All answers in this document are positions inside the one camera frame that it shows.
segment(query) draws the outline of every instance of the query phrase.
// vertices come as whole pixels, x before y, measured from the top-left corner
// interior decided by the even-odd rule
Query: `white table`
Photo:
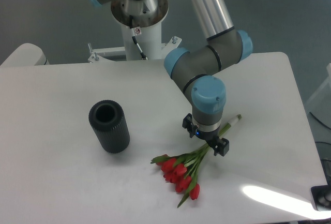
[[[198,200],[177,209],[182,195],[149,161],[203,141],[181,127],[191,106],[163,61],[0,69],[0,223],[330,217],[310,204],[310,188],[326,180],[287,56],[253,54],[216,76],[227,86],[223,122],[243,119],[226,135],[228,154],[206,157]],[[117,155],[102,149],[88,122],[104,99],[123,107],[131,135]]]

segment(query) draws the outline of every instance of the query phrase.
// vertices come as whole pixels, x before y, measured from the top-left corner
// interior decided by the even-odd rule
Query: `tulip bouquet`
[[[239,114],[229,120],[219,131],[219,137],[222,137],[241,118],[242,116]],[[151,163],[161,166],[165,181],[175,184],[177,193],[184,193],[177,207],[180,207],[189,197],[192,200],[198,198],[200,192],[200,185],[197,183],[199,166],[209,149],[210,147],[206,143],[191,153],[184,153],[178,156],[164,154],[152,159]]]

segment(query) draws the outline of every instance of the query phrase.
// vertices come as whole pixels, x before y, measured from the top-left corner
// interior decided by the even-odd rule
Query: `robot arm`
[[[225,86],[212,75],[248,57],[252,53],[252,41],[244,31],[235,30],[224,0],[192,2],[208,45],[194,53],[177,48],[165,58],[164,66],[192,105],[192,114],[184,118],[183,127],[191,137],[205,140],[214,149],[215,155],[224,156],[229,142],[221,140],[218,132],[225,105]],[[142,28],[150,28],[164,19],[168,2],[115,0],[112,2],[112,12],[116,20],[130,29],[142,24]],[[151,39],[148,45],[155,46]]]
[[[212,75],[237,64],[252,53],[251,39],[244,31],[236,31],[224,0],[192,0],[208,45],[189,53],[184,48],[173,50],[164,66],[169,76],[192,105],[192,115],[183,120],[190,136],[205,140],[224,156],[229,142],[219,139],[225,86]]]

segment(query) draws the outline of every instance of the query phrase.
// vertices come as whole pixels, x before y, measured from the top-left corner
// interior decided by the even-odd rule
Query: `black cylinder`
[[[117,102],[98,102],[91,108],[88,120],[105,151],[119,153],[129,145],[130,134],[124,112]]]

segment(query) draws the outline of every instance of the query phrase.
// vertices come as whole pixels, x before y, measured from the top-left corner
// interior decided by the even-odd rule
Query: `metal screw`
[[[93,49],[92,49],[91,43],[88,43],[87,46],[88,46],[88,49],[89,49],[90,54],[92,54],[93,53]]]
[[[99,61],[99,57],[98,57],[98,54],[96,52],[94,53],[94,60]]]
[[[176,41],[178,40],[178,38],[176,36],[172,37],[172,43],[176,44]]]

